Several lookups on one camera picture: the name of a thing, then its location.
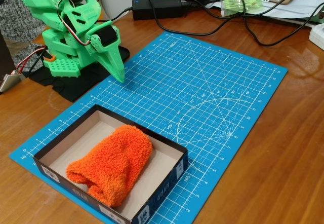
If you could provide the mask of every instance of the green bracket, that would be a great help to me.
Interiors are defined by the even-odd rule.
[[[119,30],[117,27],[112,28],[117,33],[117,40],[108,46],[104,47],[98,35],[94,34],[96,31],[111,25],[111,21],[97,25],[86,33],[86,38],[91,40],[91,44],[86,46],[89,54],[94,57],[109,73],[118,81],[125,81],[125,70],[122,58],[120,57],[118,46],[120,44]]]

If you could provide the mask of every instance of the cardboard box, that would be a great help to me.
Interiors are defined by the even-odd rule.
[[[153,151],[122,206],[110,208],[91,197],[86,185],[69,181],[65,169],[124,124],[142,130],[150,138]],[[116,223],[144,224],[187,169],[187,154],[181,145],[95,105],[35,154],[34,160],[42,174]]]

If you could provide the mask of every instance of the blue cutting mat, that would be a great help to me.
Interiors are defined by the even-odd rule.
[[[110,221],[39,173],[32,155],[94,104],[188,148],[190,166],[149,223],[191,223],[287,69],[164,32],[16,149],[11,158],[103,222]]]

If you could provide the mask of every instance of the printed numbers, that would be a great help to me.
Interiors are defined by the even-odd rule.
[[[190,176],[189,176],[189,175],[185,176],[185,178],[184,178],[184,181],[185,181],[185,182],[186,182],[186,181],[188,181],[188,180],[189,180],[189,178],[190,178]]]

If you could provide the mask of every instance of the power cord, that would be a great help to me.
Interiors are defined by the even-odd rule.
[[[157,25],[163,29],[163,30],[166,30],[168,32],[171,32],[171,33],[176,33],[176,34],[185,34],[185,35],[197,35],[197,36],[205,36],[205,35],[211,35],[211,34],[214,34],[215,32],[217,32],[220,28],[222,28],[229,20],[231,19],[234,19],[234,18],[237,18],[241,15],[241,13],[239,14],[236,14],[234,16],[231,16],[231,17],[219,17],[215,14],[213,14],[212,12],[210,12],[202,3],[200,3],[199,1],[197,0],[193,0],[194,2],[196,2],[200,7],[202,7],[208,14],[210,14],[211,16],[215,17],[215,18],[220,18],[220,19],[224,19],[225,21],[223,23],[221,23],[216,29],[210,31],[210,32],[207,32],[207,33],[193,33],[193,32],[182,32],[182,31],[176,31],[176,30],[171,30],[171,29],[168,29],[168,28],[165,28],[164,26],[162,26],[156,16],[156,12],[155,12],[155,7],[154,7],[154,4],[152,2],[152,0],[149,0],[151,6],[152,6],[152,10],[153,10],[153,14],[154,14],[154,19],[157,23]],[[245,11],[246,11],[246,6],[245,6],[245,2],[244,0],[242,0],[242,4],[243,4],[243,7],[244,7],[244,10],[243,10],[243,15],[245,15]]]
[[[114,20],[118,19],[123,13],[125,13],[127,11],[130,11],[132,9],[133,9],[133,7],[129,7],[127,9],[124,9],[119,15],[117,15],[115,18],[111,19],[111,21],[114,21]],[[110,21],[110,20],[97,20],[96,23],[97,22],[106,22],[106,21]]]
[[[241,0],[242,3],[243,3],[243,9],[244,9],[243,12],[238,13],[238,14],[236,14],[236,15],[234,15],[234,16],[230,16],[230,17],[219,17],[219,16],[216,16],[216,15],[214,15],[213,13],[211,13],[210,11],[207,10],[207,8],[206,8],[204,5],[206,5],[206,4],[210,4],[210,3],[214,3],[215,0],[205,2],[204,4],[200,3],[200,2],[197,1],[197,0],[192,0],[192,1],[194,1],[194,3],[195,3],[195,5],[194,5],[194,4],[192,5],[192,7],[195,7],[195,6],[196,6],[196,7],[202,7],[202,8],[203,8],[203,9],[204,9],[208,14],[210,14],[211,16],[213,16],[213,17],[215,17],[215,18],[225,19],[226,21],[223,22],[222,24],[220,24],[220,26],[217,27],[215,30],[213,30],[213,31],[211,31],[211,32],[208,32],[208,33],[190,33],[190,32],[180,32],[180,31],[170,30],[170,29],[167,29],[167,28],[163,27],[163,26],[159,23],[159,21],[158,21],[158,19],[157,19],[157,17],[156,17],[156,13],[155,13],[155,7],[154,7],[152,1],[149,0],[150,4],[151,4],[151,6],[152,6],[152,9],[153,9],[153,13],[154,13],[155,21],[156,21],[156,23],[158,24],[158,26],[159,26],[160,28],[162,28],[163,30],[166,30],[166,31],[169,31],[169,32],[172,32],[172,33],[177,33],[177,34],[199,35],[199,36],[203,36],[203,35],[211,35],[211,34],[217,32],[217,31],[218,31],[218,30],[219,30],[219,29],[220,29],[220,28],[221,28],[221,27],[222,27],[226,22],[228,22],[229,20],[231,20],[231,19],[233,19],[233,18],[239,18],[239,17],[242,17],[243,20],[244,20],[245,28],[246,28],[246,29],[248,30],[248,32],[253,36],[253,38],[255,39],[255,41],[256,41],[258,44],[260,44],[260,45],[262,45],[262,46],[266,46],[266,47],[274,46],[274,45],[276,45],[276,44],[282,42],[283,40],[285,40],[285,39],[291,37],[291,36],[294,35],[295,33],[297,33],[300,29],[302,29],[302,28],[303,28],[303,27],[304,27],[304,26],[309,22],[309,20],[314,16],[314,14],[316,13],[316,11],[317,11],[317,10],[318,10],[322,5],[324,5],[324,3],[322,3],[322,4],[320,4],[319,6],[317,6],[317,8],[314,10],[314,12],[311,14],[311,16],[310,16],[310,17],[309,17],[309,18],[308,18],[308,19],[307,19],[307,20],[306,20],[306,21],[305,21],[305,22],[304,22],[300,27],[298,27],[296,30],[294,30],[292,33],[286,35],[285,37],[283,37],[282,39],[278,40],[277,42],[270,43],[270,44],[265,44],[265,43],[260,42],[260,40],[257,38],[257,36],[255,35],[255,33],[254,33],[250,28],[249,28],[248,23],[247,23],[247,18],[248,18],[248,17],[258,17],[258,16],[261,16],[261,15],[264,15],[264,14],[270,12],[271,10],[275,9],[278,5],[280,5],[280,4],[281,4],[282,2],[284,2],[285,0],[280,0],[280,2],[278,2],[276,5],[274,5],[273,7],[271,7],[270,9],[268,9],[268,10],[262,12],[262,13],[259,13],[259,14],[250,14],[250,15],[247,15],[247,14],[246,14],[246,6],[245,6],[245,3],[244,3],[244,0]]]

